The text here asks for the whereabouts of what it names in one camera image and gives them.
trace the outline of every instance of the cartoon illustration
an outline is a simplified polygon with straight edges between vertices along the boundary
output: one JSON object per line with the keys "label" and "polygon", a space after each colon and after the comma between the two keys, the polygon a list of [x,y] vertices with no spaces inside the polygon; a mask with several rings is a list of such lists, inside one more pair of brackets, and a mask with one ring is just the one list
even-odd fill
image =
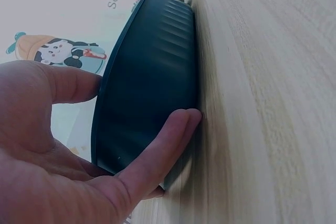
{"label": "cartoon illustration", "polygon": [[23,32],[15,35],[15,42],[6,50],[7,54],[12,52],[21,60],[72,66],[93,73],[102,69],[107,58],[105,51],[96,43],[74,42],[48,35],[27,35]]}

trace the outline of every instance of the hand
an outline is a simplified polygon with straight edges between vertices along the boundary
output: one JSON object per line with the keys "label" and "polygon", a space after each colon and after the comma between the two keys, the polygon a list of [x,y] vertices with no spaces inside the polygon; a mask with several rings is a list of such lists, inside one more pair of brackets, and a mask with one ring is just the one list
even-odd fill
{"label": "hand", "polygon": [[0,220],[5,223],[121,223],[157,187],[185,149],[201,114],[177,110],[118,176],[53,138],[51,105],[92,99],[100,77],[34,61],[0,65]]}

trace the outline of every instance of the dark green bowl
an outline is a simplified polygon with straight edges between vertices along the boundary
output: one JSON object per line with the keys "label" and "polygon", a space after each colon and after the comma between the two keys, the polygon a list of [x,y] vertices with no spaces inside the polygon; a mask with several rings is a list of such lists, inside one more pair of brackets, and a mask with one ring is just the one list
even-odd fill
{"label": "dark green bowl", "polygon": [[177,0],[140,0],[102,78],[92,162],[114,174],[156,137],[171,112],[196,107],[195,23]]}

